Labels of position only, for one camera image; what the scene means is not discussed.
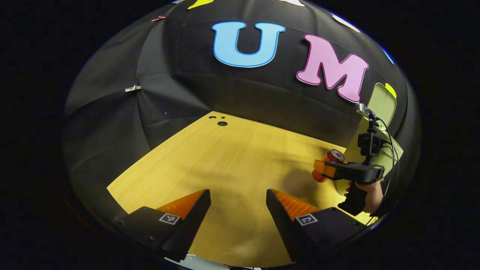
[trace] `yellow panel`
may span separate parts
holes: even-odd
[[[291,261],[266,206],[266,191],[281,190],[320,209],[337,207],[345,197],[333,181],[320,184],[312,177],[313,161],[333,148],[345,150],[213,111],[150,151],[108,190],[131,213],[210,189],[212,204],[189,252],[227,265],[286,265]],[[356,219],[365,224],[370,217]]]
[[[396,109],[396,93],[390,85],[388,86],[387,88],[381,83],[376,83],[367,105],[377,117],[385,121],[387,126],[390,125]],[[382,122],[379,121],[378,123],[380,124],[380,129],[384,130],[385,127],[383,127]]]
[[[290,4],[294,4],[296,6],[300,6],[300,7],[304,7],[305,5],[300,3],[299,0],[279,0],[279,1],[283,1],[283,2],[288,2]]]

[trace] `wire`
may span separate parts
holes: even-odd
[[[373,217],[370,218],[370,220],[367,222],[367,224],[365,224],[365,226],[368,226],[368,223],[370,223],[372,221]]]
[[[374,224],[375,222],[377,222],[377,220],[378,220],[378,217],[376,217],[370,224],[368,224],[368,226]]]
[[[380,117],[376,117],[376,119],[377,119],[377,118],[378,118],[378,120],[380,120],[380,121],[384,124],[385,129],[387,130],[388,138],[390,139],[390,145],[392,146],[392,175],[390,176],[390,179],[388,179],[387,188],[385,189],[385,192],[384,192],[384,196],[385,196],[385,194],[387,194],[388,187],[390,186],[390,182],[392,181],[392,178],[394,177],[395,147],[393,146],[392,136],[390,135],[390,131],[388,130],[387,124],[385,124],[385,122],[384,122]]]
[[[395,156],[396,156],[396,178],[398,179],[399,171],[400,171],[400,162],[399,162],[399,159],[398,159],[398,152],[396,150],[395,150]]]

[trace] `clip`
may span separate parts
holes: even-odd
[[[163,19],[165,19],[165,17],[159,16],[158,18],[152,20],[152,22],[160,21],[160,20],[163,20]]]
[[[133,87],[125,88],[125,92],[130,92],[130,91],[134,91],[134,90],[138,90],[138,89],[142,89],[142,87],[133,85]]]

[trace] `handle grip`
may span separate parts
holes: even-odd
[[[338,207],[345,212],[356,216],[363,211],[363,208],[365,208],[366,196],[367,192],[359,189],[357,185],[355,185],[355,182],[352,182],[347,198],[344,202],[339,203]]]

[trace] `red soda can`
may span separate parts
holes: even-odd
[[[337,149],[332,149],[332,150],[327,152],[327,154],[324,156],[322,161],[343,163],[345,161],[345,156],[342,154],[342,152],[338,151]],[[312,171],[312,176],[315,179],[315,181],[317,181],[319,183],[323,183],[323,182],[327,181],[327,179],[328,179],[326,177],[323,177],[322,173],[317,171],[317,170]]]

